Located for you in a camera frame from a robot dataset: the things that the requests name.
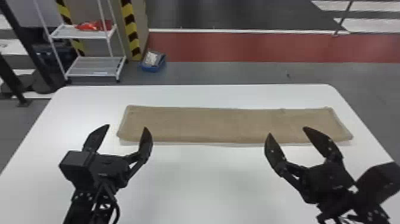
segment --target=black stand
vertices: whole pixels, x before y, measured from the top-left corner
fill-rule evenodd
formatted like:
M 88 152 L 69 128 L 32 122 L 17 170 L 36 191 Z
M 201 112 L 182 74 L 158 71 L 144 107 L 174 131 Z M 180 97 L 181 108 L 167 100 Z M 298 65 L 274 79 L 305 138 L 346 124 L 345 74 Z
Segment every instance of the black stand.
M 60 87 L 64 86 L 65 80 L 61 77 L 60 74 L 52 74 L 50 75 L 47 71 L 46 67 L 40 61 L 39 57 L 36 55 L 35 50 L 32 47 L 32 42 L 24 31 L 24 29 L 19 25 L 17 19 L 15 18 L 13 12 L 11 11 L 10 7 L 8 6 L 6 0 L 0 0 L 0 10 L 3 12 L 3 15 L 11 25 L 12 29 L 15 32 L 15 35 L 21 41 L 22 45 L 24 46 L 25 50 L 28 52 L 29 57 L 32 59 L 33 63 L 35 64 L 39 73 L 35 75 L 35 78 L 32 79 L 31 85 L 33 89 L 39 88 L 42 91 L 39 93 L 51 93 L 55 92 Z M 13 85 L 20 85 L 21 82 L 16 81 L 17 79 L 10 80 L 11 82 L 15 82 Z
M 18 98 L 18 107 L 28 107 L 31 103 L 23 95 L 22 90 L 24 89 L 23 83 L 17 78 L 11 67 L 4 60 L 3 56 L 0 54 L 0 77 L 4 81 L 3 85 L 6 84 L 11 92 Z
M 346 10 L 344 11 L 343 16 L 339 22 L 339 27 L 335 30 L 335 32 L 333 34 L 334 37 L 338 36 L 339 29 L 342 27 L 343 22 L 345 21 L 347 15 L 349 14 L 349 11 L 350 11 L 351 6 L 353 5 L 353 2 L 354 2 L 354 0 L 349 1 L 349 4 L 347 5 Z

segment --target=metal shelf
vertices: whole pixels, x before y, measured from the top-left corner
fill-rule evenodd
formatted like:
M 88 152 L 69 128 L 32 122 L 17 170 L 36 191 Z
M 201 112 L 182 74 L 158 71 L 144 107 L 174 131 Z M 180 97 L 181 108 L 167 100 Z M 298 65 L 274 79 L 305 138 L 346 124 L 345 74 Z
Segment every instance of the metal shelf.
M 110 39 L 117 26 L 114 24 L 108 31 L 82 31 L 73 25 L 61 24 L 55 29 L 50 37 L 54 39 Z
M 119 80 L 126 57 L 77 57 L 67 76 L 116 77 Z
M 100 0 L 97 1 L 99 8 L 100 17 L 103 27 L 105 27 L 105 17 L 103 7 Z M 61 25 L 57 27 L 51 34 L 43 18 L 43 14 L 40 10 L 38 0 L 33 0 L 37 14 L 39 15 L 40 22 L 43 25 L 43 29 L 49 39 L 52 50 L 54 52 L 57 63 L 60 67 L 61 72 L 64 75 L 65 80 L 68 80 L 70 76 L 100 76 L 100 77 L 115 77 L 117 82 L 120 80 L 120 73 L 126 61 L 126 52 L 122 43 L 121 34 L 118 31 L 117 20 L 115 19 L 113 6 L 110 0 L 107 0 L 108 7 L 110 9 L 112 22 L 114 23 L 111 30 L 107 31 L 82 31 L 76 29 L 73 25 L 64 24 L 63 18 L 60 16 Z M 117 33 L 118 40 L 121 45 L 123 57 L 114 57 L 113 50 L 111 49 L 111 37 L 114 33 Z M 103 39 L 106 40 L 108 52 L 110 57 L 82 57 L 80 52 L 76 49 L 78 57 L 75 59 L 71 67 L 65 71 L 65 68 L 61 62 L 60 56 L 54 45 L 54 39 Z

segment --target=beige towel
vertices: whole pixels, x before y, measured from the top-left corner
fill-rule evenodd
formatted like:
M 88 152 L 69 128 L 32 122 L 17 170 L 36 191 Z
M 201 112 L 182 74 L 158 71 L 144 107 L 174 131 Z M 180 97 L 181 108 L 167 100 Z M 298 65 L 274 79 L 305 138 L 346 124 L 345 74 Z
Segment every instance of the beige towel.
M 352 139 L 332 108 L 243 110 L 226 108 L 143 107 L 129 105 L 117 136 L 138 141 L 147 127 L 160 142 L 263 143 L 271 132 L 280 143 L 309 142 L 308 126 L 334 141 Z

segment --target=red object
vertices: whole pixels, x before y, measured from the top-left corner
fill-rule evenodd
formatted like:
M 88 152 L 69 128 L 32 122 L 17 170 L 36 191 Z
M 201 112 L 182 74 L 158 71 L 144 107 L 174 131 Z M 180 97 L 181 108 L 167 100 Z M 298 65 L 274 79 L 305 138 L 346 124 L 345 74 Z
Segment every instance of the red object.
M 113 27 L 113 23 L 111 20 L 105 20 L 105 28 L 107 30 L 111 30 Z M 97 21 L 92 21 L 92 22 L 84 22 L 80 23 L 75 26 L 75 28 L 83 31 L 97 31 L 97 30 L 104 30 L 103 22 L 102 20 L 97 20 Z
M 83 31 L 96 31 L 97 27 L 89 22 L 80 23 L 75 26 L 75 28 Z

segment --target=white table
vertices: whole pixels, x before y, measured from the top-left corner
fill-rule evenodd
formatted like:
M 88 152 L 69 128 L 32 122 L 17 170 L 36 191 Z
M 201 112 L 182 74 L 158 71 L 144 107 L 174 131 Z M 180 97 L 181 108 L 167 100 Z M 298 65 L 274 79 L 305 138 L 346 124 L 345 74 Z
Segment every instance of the white table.
M 0 176 L 0 223 L 62 223 L 72 184 L 58 163 L 80 150 L 87 135 L 111 124 L 100 153 L 125 155 L 137 146 L 116 137 L 128 104 L 183 107 L 333 107 L 354 134 L 340 144 L 349 173 L 358 178 L 392 161 L 339 93 L 328 85 L 79 86 L 59 90 Z M 319 211 L 272 170 L 258 147 L 163 145 L 118 192 L 123 223 L 317 223 Z M 313 166 L 323 161 L 311 145 L 284 146 L 287 158 Z M 383 204 L 400 223 L 400 194 Z

